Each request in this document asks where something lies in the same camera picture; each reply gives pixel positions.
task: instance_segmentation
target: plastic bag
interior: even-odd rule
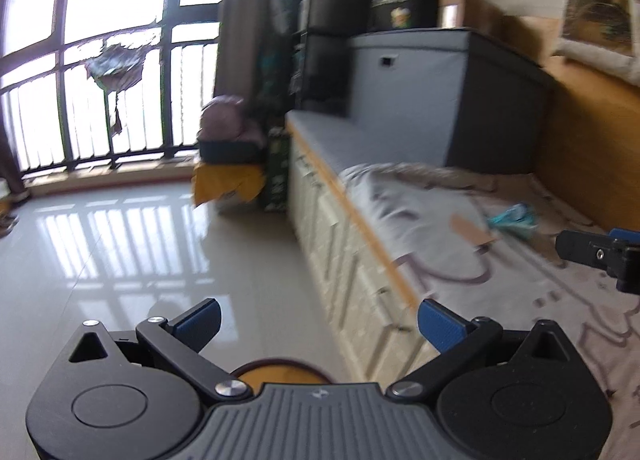
[[[116,93],[115,120],[111,126],[111,132],[114,134],[122,132],[118,94],[142,81],[142,70],[149,50],[150,45],[126,48],[116,44],[106,47],[99,56],[84,63],[87,78],[92,77],[95,83],[108,94]]]
[[[491,229],[498,229],[528,241],[536,233],[538,217],[529,205],[521,203],[508,208],[500,215],[488,218],[487,223]]]

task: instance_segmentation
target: orange trim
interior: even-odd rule
[[[411,286],[409,286],[405,278],[402,276],[402,274],[400,274],[398,268],[393,264],[393,261],[386,252],[385,247],[376,236],[376,233],[369,227],[360,212],[351,203],[344,191],[344,184],[342,184],[342,182],[327,166],[324,160],[318,157],[311,150],[311,148],[309,148],[305,139],[298,133],[298,131],[291,125],[289,121],[287,121],[287,130],[299,145],[300,150],[304,154],[305,158],[316,168],[318,175],[328,185],[337,201],[340,202],[340,205],[345,209],[345,211],[349,215],[351,222],[358,228],[358,230],[360,231],[360,235],[367,243],[369,250],[371,250],[371,252],[373,253],[373,256],[378,260],[379,263],[384,265],[386,276],[390,280],[391,285],[395,287],[396,290],[400,293],[404,302],[407,303],[407,305],[410,306],[413,310],[417,311],[418,305],[420,305],[420,302],[422,300],[417,297],[415,291],[411,288]]]

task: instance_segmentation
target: white cabinet drawer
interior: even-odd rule
[[[340,332],[350,359],[364,379],[369,379],[391,332],[396,328],[376,295],[377,286],[359,263],[351,285],[344,324]]]
[[[322,304],[330,320],[334,309],[338,271],[344,255],[346,213],[326,185],[322,185],[309,245],[309,263]]]
[[[318,209],[318,198],[322,183],[318,180],[316,172],[303,159],[300,161],[306,166],[307,173],[302,178],[302,194],[300,207],[300,233],[298,239],[306,256],[309,256],[310,246],[314,239],[315,220]]]
[[[358,266],[358,251],[353,240],[357,236],[357,228],[348,223],[344,235],[344,246],[342,249],[342,263],[337,275],[334,294],[334,312],[331,324],[335,331],[339,331],[344,323],[344,315],[347,308],[347,301],[351,293],[351,285]]]
[[[371,380],[380,384],[383,392],[408,373],[420,346],[417,333],[409,329],[395,329],[392,332],[371,377]]]
[[[406,371],[408,374],[414,372],[420,366],[424,366],[429,361],[434,360],[437,356],[440,355],[439,351],[437,351],[433,345],[428,342],[424,337],[420,336],[422,345],[420,346],[420,351],[418,355],[415,357],[414,362],[409,366],[409,369]]]
[[[305,206],[305,177],[311,173],[306,160],[294,143],[289,163],[289,220],[298,238],[302,232]]]

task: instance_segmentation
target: wall hanging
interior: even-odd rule
[[[556,55],[640,86],[640,0],[566,0]]]

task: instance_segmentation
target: wooden cabinet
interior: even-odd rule
[[[289,218],[327,321],[353,380],[378,382],[384,390],[437,352],[421,337],[415,313],[295,141],[291,154]]]

